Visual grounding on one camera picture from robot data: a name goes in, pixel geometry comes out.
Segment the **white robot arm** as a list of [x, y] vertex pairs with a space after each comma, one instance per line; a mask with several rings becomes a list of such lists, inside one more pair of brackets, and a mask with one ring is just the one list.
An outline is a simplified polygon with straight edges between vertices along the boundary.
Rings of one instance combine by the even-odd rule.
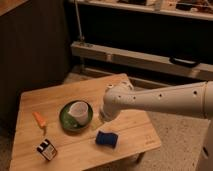
[[125, 109], [184, 114], [208, 119], [210, 123], [196, 171], [213, 171], [213, 81], [143, 91], [135, 91], [128, 81], [109, 85], [103, 96], [99, 117], [103, 122], [110, 122]]

